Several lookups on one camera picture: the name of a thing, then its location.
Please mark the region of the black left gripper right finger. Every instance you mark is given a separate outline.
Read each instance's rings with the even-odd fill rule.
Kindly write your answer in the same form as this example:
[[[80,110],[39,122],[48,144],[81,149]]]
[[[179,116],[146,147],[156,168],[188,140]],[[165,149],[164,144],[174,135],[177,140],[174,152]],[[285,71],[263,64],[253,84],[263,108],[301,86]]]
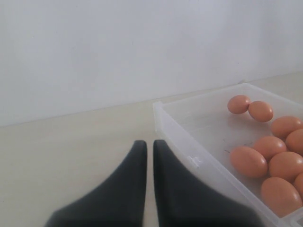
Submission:
[[[254,210],[194,176],[166,141],[153,143],[153,180],[161,227],[261,227]]]

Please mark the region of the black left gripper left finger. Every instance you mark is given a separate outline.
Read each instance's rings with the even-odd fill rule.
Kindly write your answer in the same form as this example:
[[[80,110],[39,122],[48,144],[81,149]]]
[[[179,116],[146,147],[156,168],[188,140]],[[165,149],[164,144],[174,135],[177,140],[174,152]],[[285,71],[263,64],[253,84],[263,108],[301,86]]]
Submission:
[[[136,140],[97,188],[55,211],[47,227],[141,227],[147,184],[147,144]]]

